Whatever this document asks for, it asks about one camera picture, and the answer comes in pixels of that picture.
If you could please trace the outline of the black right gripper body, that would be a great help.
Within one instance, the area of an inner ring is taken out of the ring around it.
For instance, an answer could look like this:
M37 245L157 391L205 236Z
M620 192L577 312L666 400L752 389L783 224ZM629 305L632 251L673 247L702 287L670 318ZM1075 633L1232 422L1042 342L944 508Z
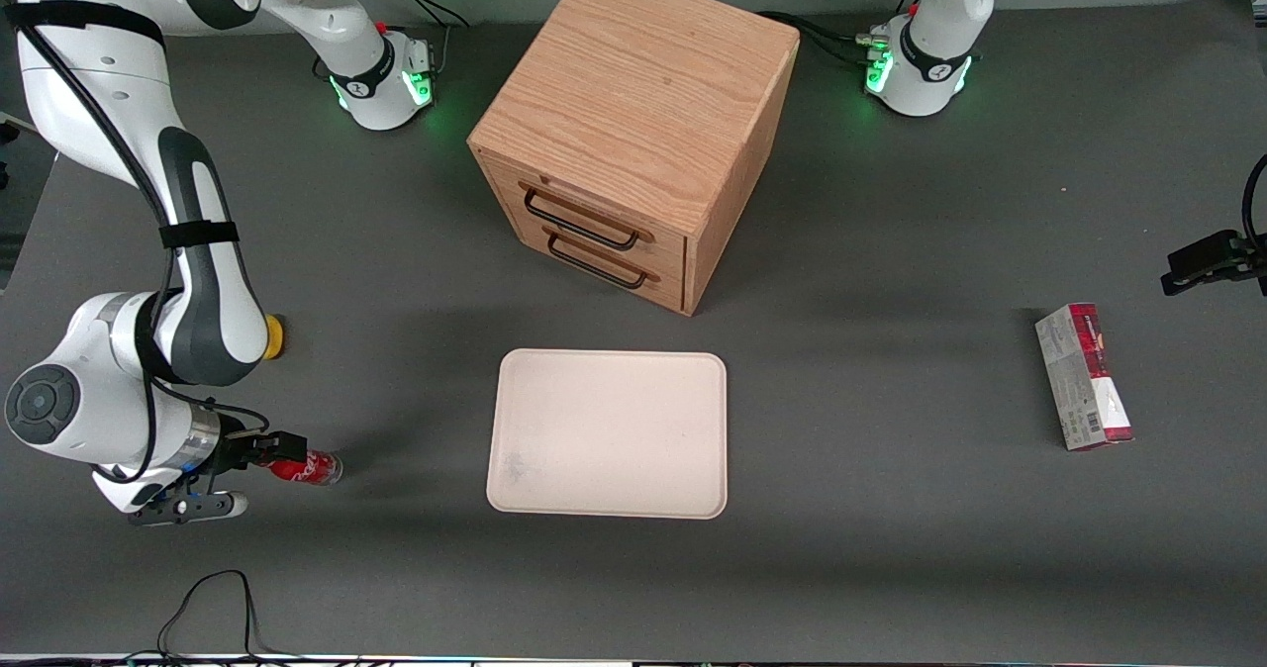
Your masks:
M258 451L258 432L241 436L223 436L210 455L210 476L234 470L234 458L245 451Z

